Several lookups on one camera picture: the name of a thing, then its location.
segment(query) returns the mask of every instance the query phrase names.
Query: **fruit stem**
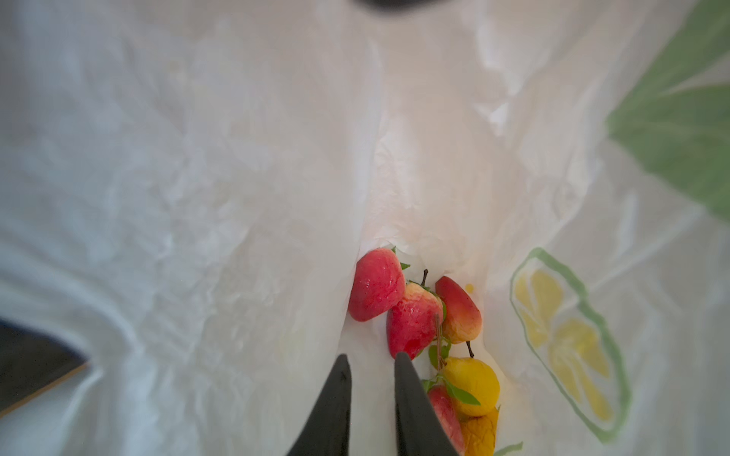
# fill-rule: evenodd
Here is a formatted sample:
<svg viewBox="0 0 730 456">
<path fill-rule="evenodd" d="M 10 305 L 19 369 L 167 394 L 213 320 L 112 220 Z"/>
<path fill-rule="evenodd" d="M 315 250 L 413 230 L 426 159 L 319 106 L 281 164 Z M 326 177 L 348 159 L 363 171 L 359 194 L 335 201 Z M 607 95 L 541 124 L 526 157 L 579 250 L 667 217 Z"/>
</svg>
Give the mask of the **fruit stem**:
<svg viewBox="0 0 730 456">
<path fill-rule="evenodd" d="M 434 316 L 434 321 L 436 323 L 436 370 L 440 372 L 443 361 L 441 359 L 441 325 L 439 324 L 438 315 Z"/>
</svg>

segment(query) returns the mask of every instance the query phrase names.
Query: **lemon print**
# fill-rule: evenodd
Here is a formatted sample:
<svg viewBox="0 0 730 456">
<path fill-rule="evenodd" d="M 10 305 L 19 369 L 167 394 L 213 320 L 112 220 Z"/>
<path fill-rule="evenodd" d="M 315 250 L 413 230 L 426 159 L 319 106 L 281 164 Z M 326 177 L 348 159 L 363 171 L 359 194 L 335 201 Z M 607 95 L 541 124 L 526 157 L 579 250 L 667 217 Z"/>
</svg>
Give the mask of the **lemon print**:
<svg viewBox="0 0 730 456">
<path fill-rule="evenodd" d="M 499 399 L 499 380 L 491 367 L 477 358 L 448 358 L 444 377 L 457 388 L 473 395 L 479 405 L 454 401 L 456 411 L 470 417 L 481 417 L 494 408 Z"/>
<path fill-rule="evenodd" d="M 615 437 L 631 400 L 618 346 L 588 292 L 543 249 L 512 277 L 510 300 L 527 342 L 575 412 L 601 441 Z"/>
</svg>

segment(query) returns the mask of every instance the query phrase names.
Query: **plastic bag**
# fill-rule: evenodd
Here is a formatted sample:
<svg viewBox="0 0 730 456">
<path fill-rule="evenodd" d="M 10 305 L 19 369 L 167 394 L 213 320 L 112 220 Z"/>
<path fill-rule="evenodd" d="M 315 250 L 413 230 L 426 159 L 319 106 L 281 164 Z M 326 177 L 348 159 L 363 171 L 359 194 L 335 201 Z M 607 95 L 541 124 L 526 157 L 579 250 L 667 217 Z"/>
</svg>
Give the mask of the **plastic bag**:
<svg viewBox="0 0 730 456">
<path fill-rule="evenodd" d="M 249 3 L 3 5 L 1 316 L 94 367 L 62 454 L 283 455 L 338 352 L 395 454 L 346 317 L 390 244 L 475 286 L 502 454 L 726 447 L 726 1 Z"/>
</svg>

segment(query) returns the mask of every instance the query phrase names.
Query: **red pear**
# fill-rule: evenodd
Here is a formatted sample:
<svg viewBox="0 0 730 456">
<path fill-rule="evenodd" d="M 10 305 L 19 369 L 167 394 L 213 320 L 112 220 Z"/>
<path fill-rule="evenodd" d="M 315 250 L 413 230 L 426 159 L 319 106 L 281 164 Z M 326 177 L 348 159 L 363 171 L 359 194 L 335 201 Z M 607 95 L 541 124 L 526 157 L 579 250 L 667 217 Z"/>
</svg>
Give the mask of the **red pear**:
<svg viewBox="0 0 730 456">
<path fill-rule="evenodd" d="M 364 322 L 387 312 L 403 297 L 406 279 L 401 263 L 390 249 L 375 249 L 360 258 L 350 291 L 350 315 Z"/>
<path fill-rule="evenodd" d="M 436 294 L 446 304 L 444 336 L 453 344 L 476 339 L 482 330 L 482 314 L 469 294 L 446 276 L 436 282 Z"/>
</svg>

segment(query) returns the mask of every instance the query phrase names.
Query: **green leaf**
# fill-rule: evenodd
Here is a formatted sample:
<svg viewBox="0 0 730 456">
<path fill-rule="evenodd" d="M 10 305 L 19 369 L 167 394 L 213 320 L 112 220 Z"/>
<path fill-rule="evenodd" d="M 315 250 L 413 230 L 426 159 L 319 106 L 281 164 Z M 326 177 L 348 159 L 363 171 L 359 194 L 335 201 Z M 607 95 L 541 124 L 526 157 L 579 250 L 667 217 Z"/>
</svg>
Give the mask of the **green leaf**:
<svg viewBox="0 0 730 456">
<path fill-rule="evenodd" d="M 426 393 L 428 394 L 428 392 L 431 390 L 431 388 L 434 387 L 436 382 L 434 380 L 421 380 L 420 384 L 423 386 L 423 390 L 426 391 Z"/>
<path fill-rule="evenodd" d="M 451 341 L 445 337 L 444 340 L 447 342 L 447 344 L 441 346 L 441 358 L 446 359 L 449 357 L 449 351 L 451 351 Z"/>
<path fill-rule="evenodd" d="M 730 85 L 673 89 L 730 51 L 730 1 L 701 0 L 607 119 L 650 174 L 730 221 Z"/>
<path fill-rule="evenodd" d="M 449 357 L 449 351 L 451 351 L 451 341 L 449 339 L 446 339 L 445 337 L 444 337 L 444 339 L 446 340 L 446 342 L 448 342 L 448 344 L 441 346 L 441 358 L 446 359 Z M 438 370 L 438 363 L 436 362 L 436 355 L 437 355 L 436 346 L 431 345 L 429 347 L 429 360 L 431 360 L 431 365 L 434 367 L 434 369 Z"/>
<path fill-rule="evenodd" d="M 627 95 L 631 109 L 709 68 L 730 50 L 730 1 L 701 0 Z"/>
<path fill-rule="evenodd" d="M 522 449 L 522 442 L 520 442 L 518 444 L 507 445 L 505 448 L 502 448 L 499 451 L 495 451 L 493 456 L 504 456 L 507 453 L 511 453 L 513 451 L 520 451 L 521 449 Z"/>
<path fill-rule="evenodd" d="M 434 369 L 439 369 L 439 364 L 436 360 L 436 346 L 431 345 L 429 347 L 429 360 L 431 361 L 431 365 L 434 367 Z"/>
<path fill-rule="evenodd" d="M 446 377 L 441 377 L 444 380 L 444 383 L 446 384 L 446 393 L 448 393 L 449 396 L 456 399 L 457 401 L 461 401 L 467 405 L 470 406 L 480 406 L 482 405 L 479 403 L 477 398 L 475 398 L 471 393 L 468 391 L 464 391 L 461 388 L 457 388 L 454 385 L 451 384 L 448 380 L 446 380 Z"/>
<path fill-rule="evenodd" d="M 647 100 L 615 112 L 609 129 L 647 173 L 730 221 L 730 85 Z"/>
</svg>

